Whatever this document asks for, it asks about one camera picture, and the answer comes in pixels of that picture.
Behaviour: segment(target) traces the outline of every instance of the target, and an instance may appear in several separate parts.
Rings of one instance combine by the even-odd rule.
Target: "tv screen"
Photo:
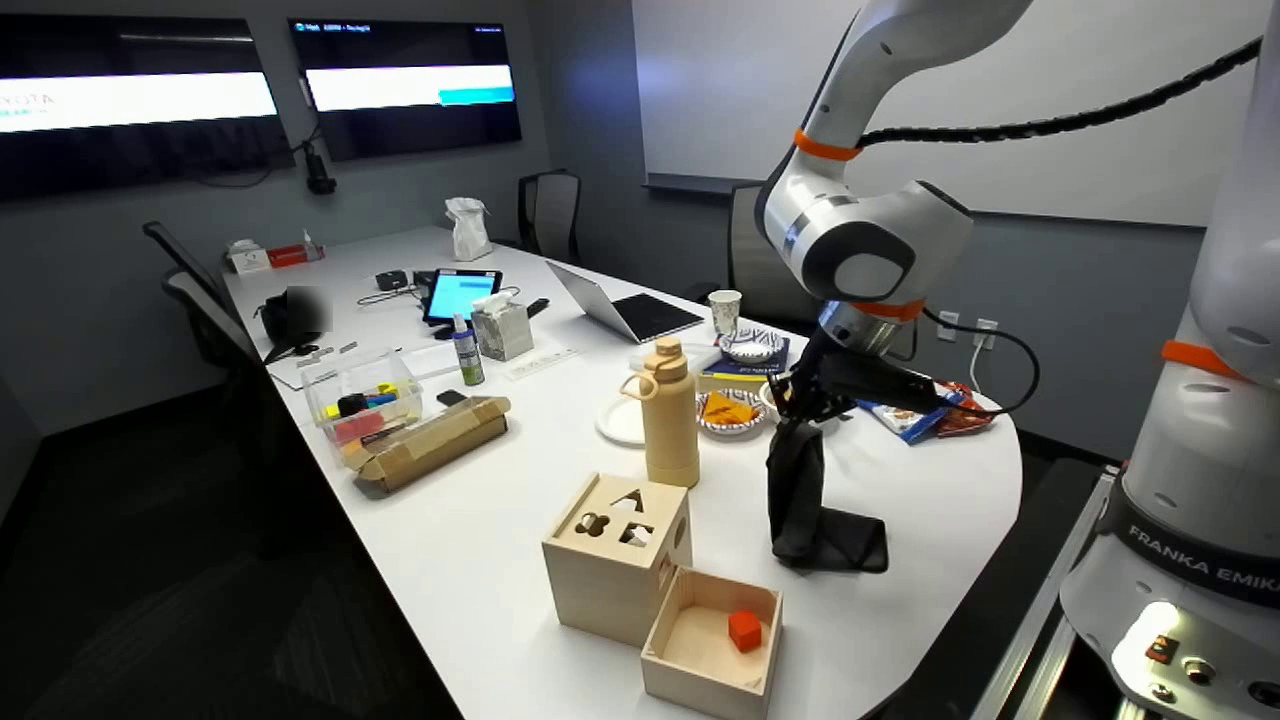
[[[244,19],[0,16],[0,202],[279,163]]]
[[[502,26],[292,19],[333,160],[514,144]]]

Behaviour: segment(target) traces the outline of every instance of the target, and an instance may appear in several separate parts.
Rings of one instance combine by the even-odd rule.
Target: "wooden box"
[[[750,653],[727,637],[734,607],[761,619]],[[706,715],[762,720],[778,630],[777,591],[679,567],[638,648],[643,692]]]
[[[676,566],[693,566],[689,493],[593,476],[544,559],[558,625],[638,648]]]

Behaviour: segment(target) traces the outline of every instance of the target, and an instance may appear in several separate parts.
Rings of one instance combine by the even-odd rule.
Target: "wall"
[[[279,245],[306,230],[325,245],[443,226],[441,202],[457,194],[486,202],[493,238],[512,238],[514,176],[549,170],[528,3],[8,0],[5,14],[247,16],[292,142],[306,135],[311,117],[292,82],[289,16],[502,19],[523,120],[523,144],[339,163],[333,170],[339,190],[325,202],[306,195],[299,170],[282,170],[256,190],[156,183],[0,206],[0,303],[8,310],[0,313],[0,366],[40,432],[214,386],[183,313],[160,291],[171,265],[140,238],[144,221],[164,221],[208,267],[237,238]]]
[[[17,489],[22,485],[32,458],[37,458],[37,426],[32,418],[17,406],[0,377],[0,524],[13,509]]]
[[[627,0],[558,0],[532,19],[550,163],[587,179],[579,245],[625,276],[689,291],[723,279],[727,202],[643,190],[637,38]],[[1127,458],[1155,386],[1155,350],[1175,327],[1198,231],[983,216],[934,291],[983,313],[1045,358],[1045,389],[1025,430]],[[919,342],[919,368],[963,377],[966,344]],[[1025,389],[1000,344],[989,389]]]

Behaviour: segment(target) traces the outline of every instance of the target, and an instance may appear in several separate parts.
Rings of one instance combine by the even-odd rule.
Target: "desk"
[[[250,318],[282,290],[306,290],[327,310],[325,344],[432,350],[413,301],[356,310],[382,267],[448,265],[448,231],[398,231],[333,245],[321,265],[230,276],[226,291],[265,352]],[[333,498],[347,513],[374,571],[393,588],[420,648],[469,720],[597,720],[689,715],[643,698],[638,653],[554,625],[540,535],[593,471],[643,476],[643,452],[597,437],[627,358],[618,336],[584,320],[540,255],[494,250],[528,301],[536,350],[486,359],[493,394],[512,398],[512,432],[394,498],[363,498],[314,430],[303,394],[274,386]],[[612,296],[637,285],[597,276]],[[422,398],[457,389],[457,374],[422,377]],[[767,432],[744,446],[699,440],[705,481],[693,493],[693,566],[767,585],[782,595],[782,645],[771,715],[860,715],[896,692],[946,625],[1020,509],[1020,446],[1012,419],[963,440],[898,446],[857,418],[829,437],[829,509],[878,516],[891,567],[882,575],[796,575],[767,552],[762,458]]]

